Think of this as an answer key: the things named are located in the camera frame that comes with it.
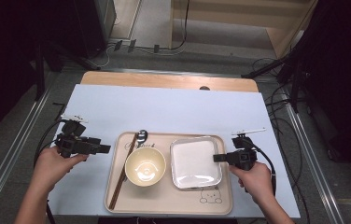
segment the white plate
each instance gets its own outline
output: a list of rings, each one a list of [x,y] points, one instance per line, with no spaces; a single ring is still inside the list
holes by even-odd
[[[170,146],[173,182],[180,189],[201,188],[218,184],[222,178],[217,142],[203,136],[178,139]]]

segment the wooden chopstick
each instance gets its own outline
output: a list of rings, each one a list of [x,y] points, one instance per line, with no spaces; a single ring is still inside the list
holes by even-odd
[[[126,160],[129,157],[129,155],[134,150],[134,145],[135,145],[135,141],[137,140],[137,136],[138,136],[138,133],[135,133],[133,141],[132,141],[132,144],[130,145],[130,148],[129,148],[129,152],[128,152],[127,156],[126,156]],[[114,210],[114,208],[115,208],[115,204],[117,203],[117,199],[118,199],[118,196],[119,196],[119,193],[120,193],[120,188],[122,187],[123,180],[126,177],[125,164],[126,164],[126,161],[123,163],[123,168],[122,168],[122,171],[120,172],[120,176],[119,176],[119,179],[118,179],[117,187],[115,188],[114,194],[112,195],[111,203],[108,206],[108,208],[110,210]]]

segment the cream bowl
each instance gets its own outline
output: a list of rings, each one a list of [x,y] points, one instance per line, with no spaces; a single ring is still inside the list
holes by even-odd
[[[153,147],[140,147],[132,152],[125,163],[127,178],[137,186],[147,187],[156,184],[164,175],[166,160],[160,151]]]

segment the beige tray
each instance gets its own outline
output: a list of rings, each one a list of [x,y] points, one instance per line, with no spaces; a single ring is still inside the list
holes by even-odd
[[[196,134],[150,133],[144,146],[155,147],[166,159],[166,171],[160,182],[149,187],[137,187],[130,181],[123,182],[115,208],[108,208],[118,178],[126,161],[134,133],[122,133],[117,141],[114,159],[106,189],[105,207],[113,213],[226,215],[232,210],[232,191],[228,164],[221,163],[222,180],[212,187],[179,189],[173,183],[170,145],[177,139],[198,137]],[[224,143],[216,139],[218,152],[224,153]]]

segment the white table surface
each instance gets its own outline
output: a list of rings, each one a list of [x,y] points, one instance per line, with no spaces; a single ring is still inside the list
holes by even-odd
[[[56,184],[49,195],[53,215],[128,215],[114,214],[105,208],[112,149],[121,133],[145,129],[153,133],[214,134],[223,139],[225,149],[231,152],[235,150],[232,133],[264,127],[266,132],[252,133],[248,137],[274,164],[277,200],[291,217],[300,217],[260,93],[76,85],[65,114],[87,119],[89,123],[83,124],[86,131],[82,135],[100,138],[101,144],[112,148],[108,154],[90,155],[87,161],[75,166]],[[269,166],[259,153],[258,161]],[[231,174],[233,209],[224,217],[263,217],[251,196],[239,187],[237,181],[238,178]]]

